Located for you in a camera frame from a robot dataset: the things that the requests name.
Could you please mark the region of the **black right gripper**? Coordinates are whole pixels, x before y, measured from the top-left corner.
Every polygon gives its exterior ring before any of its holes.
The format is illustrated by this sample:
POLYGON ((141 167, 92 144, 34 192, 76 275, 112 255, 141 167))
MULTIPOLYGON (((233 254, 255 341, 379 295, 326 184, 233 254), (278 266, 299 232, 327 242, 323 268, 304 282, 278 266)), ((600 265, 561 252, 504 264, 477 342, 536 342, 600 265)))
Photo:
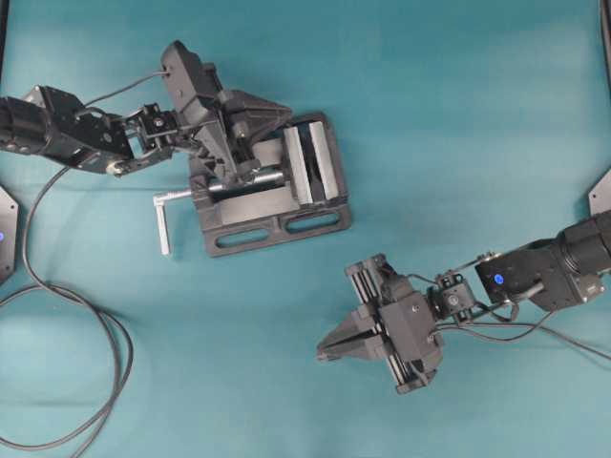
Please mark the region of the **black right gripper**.
POLYGON ((384 360, 399 394, 427 386, 442 361, 432 336, 435 318, 424 295, 384 255, 352 264, 345 273, 360 305, 317 347, 316 358, 384 360))

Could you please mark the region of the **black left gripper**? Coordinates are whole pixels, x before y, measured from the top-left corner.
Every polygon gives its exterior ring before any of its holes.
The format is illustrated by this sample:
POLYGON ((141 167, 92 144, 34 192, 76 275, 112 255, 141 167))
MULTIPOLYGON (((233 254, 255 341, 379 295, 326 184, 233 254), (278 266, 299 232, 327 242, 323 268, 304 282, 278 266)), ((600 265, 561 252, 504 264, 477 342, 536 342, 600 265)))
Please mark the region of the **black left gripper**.
POLYGON ((283 141, 260 140, 292 117, 289 107, 243 91, 223 90, 222 113, 235 138, 228 141, 216 102, 222 85, 215 65, 203 63, 180 41, 166 48, 161 65, 179 119, 195 128, 200 144, 196 161, 224 184, 284 183, 283 141))

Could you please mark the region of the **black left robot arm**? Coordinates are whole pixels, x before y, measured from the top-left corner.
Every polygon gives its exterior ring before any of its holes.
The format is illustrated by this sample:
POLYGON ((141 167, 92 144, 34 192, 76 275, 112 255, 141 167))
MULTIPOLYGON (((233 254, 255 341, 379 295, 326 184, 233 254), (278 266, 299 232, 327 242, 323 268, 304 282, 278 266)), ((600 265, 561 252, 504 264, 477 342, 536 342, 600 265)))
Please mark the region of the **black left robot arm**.
POLYGON ((1 148, 115 177, 184 151, 205 174, 233 184, 260 168, 254 144, 292 116, 284 105, 224 89, 215 65, 179 41, 162 54, 159 75, 174 103, 169 111, 153 103, 129 115, 110 114, 50 86, 36 86, 24 98, 5 96, 1 148))

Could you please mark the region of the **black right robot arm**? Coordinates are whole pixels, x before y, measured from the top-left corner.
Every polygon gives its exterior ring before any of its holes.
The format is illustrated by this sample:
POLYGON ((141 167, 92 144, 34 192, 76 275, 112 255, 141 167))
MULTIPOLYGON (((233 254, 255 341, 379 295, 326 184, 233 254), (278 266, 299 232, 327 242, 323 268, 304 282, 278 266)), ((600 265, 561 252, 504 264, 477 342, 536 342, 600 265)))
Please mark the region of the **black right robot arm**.
POLYGON ((318 360, 382 359, 398 393, 424 387, 442 361, 441 330, 447 319, 456 327, 474 325, 486 315, 512 324, 522 301, 554 313, 598 296, 600 277, 610 269, 610 214, 598 213, 553 239, 482 255, 473 264, 489 304, 476 300, 457 269, 420 292, 383 254, 352 264, 345 273, 360 305, 318 344, 318 360))

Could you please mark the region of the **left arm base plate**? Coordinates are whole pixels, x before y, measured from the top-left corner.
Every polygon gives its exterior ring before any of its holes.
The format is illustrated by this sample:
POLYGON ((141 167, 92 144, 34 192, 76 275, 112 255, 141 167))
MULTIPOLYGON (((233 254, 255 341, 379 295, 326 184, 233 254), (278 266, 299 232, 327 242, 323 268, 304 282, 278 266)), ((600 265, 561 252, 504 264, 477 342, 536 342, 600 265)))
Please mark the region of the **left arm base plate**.
POLYGON ((19 205, 4 189, 0 189, 0 283, 13 273, 17 238, 19 205))

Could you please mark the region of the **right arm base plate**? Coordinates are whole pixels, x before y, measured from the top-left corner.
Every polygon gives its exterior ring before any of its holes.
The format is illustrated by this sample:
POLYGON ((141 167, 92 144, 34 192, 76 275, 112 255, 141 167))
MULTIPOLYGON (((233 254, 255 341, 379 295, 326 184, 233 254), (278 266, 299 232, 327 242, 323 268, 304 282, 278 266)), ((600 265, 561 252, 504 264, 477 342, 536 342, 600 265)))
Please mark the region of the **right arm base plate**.
POLYGON ((588 193, 588 205, 591 216, 611 209, 611 170, 605 172, 588 193))

